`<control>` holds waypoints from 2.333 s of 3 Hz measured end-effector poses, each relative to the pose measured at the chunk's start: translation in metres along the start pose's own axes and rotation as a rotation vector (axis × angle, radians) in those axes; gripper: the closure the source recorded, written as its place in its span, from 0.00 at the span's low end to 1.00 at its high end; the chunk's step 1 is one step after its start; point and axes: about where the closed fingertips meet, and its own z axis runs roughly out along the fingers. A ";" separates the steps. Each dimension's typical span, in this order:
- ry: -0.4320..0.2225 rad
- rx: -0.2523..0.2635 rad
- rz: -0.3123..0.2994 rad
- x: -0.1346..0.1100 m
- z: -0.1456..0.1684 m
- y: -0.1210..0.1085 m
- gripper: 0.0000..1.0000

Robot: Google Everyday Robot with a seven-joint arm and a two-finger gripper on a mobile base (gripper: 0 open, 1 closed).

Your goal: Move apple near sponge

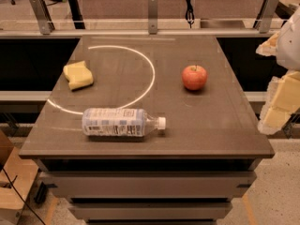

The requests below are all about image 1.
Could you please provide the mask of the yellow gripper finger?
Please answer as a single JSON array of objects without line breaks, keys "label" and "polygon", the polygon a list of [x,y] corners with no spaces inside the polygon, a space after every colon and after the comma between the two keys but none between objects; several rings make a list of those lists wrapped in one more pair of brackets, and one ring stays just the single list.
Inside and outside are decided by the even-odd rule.
[{"label": "yellow gripper finger", "polygon": [[277,41],[279,32],[276,32],[273,36],[260,44],[256,49],[256,53],[262,56],[276,56],[277,55]]},{"label": "yellow gripper finger", "polygon": [[281,78],[273,77],[267,87],[258,130],[265,135],[275,134],[299,109],[300,72],[289,70]]}]

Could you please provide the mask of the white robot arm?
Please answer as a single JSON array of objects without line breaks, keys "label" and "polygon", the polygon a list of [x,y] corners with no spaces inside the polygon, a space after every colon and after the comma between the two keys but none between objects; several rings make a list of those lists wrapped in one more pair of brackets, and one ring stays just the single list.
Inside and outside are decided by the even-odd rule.
[{"label": "white robot arm", "polygon": [[260,113],[258,130],[272,135],[300,109],[300,7],[278,32],[256,49],[256,53],[274,55],[277,63],[288,69],[281,78],[271,79]]}]

